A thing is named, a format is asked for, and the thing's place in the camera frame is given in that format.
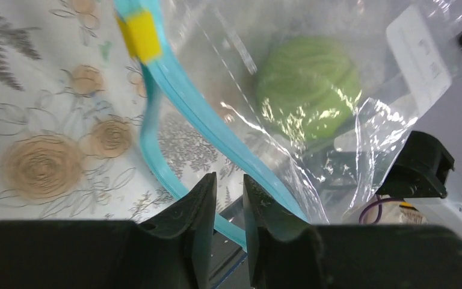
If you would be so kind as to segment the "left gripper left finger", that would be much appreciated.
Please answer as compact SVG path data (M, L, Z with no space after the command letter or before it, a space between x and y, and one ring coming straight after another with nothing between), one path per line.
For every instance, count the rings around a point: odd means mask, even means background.
M142 223L0 220L0 288L206 288L216 184Z

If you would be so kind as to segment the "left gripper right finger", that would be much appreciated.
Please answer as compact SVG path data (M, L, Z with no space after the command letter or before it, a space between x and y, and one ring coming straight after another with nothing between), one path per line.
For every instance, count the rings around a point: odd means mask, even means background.
M462 238L435 225L311 225L243 178L254 288L462 288Z

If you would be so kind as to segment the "clear zip top bag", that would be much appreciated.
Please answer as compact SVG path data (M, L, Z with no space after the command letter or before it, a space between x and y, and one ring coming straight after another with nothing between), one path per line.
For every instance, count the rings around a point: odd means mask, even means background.
M244 175L309 223L341 223L462 76L462 1L115 1L149 100L146 164L179 199L204 173L245 246Z

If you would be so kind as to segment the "green fake cabbage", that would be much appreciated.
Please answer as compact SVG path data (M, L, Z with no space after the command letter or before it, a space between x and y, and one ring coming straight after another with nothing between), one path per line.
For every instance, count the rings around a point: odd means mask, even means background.
M273 49L257 73L260 115L297 143L332 137L362 96L358 67L331 37L295 37Z

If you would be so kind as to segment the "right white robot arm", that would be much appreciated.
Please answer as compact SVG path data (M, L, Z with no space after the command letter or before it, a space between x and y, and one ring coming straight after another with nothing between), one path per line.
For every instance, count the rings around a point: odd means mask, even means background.
M424 23L391 23L387 40L421 113L450 87L452 77ZM410 133L384 184L377 191L409 203L429 222L462 237L462 181L454 159L433 136Z

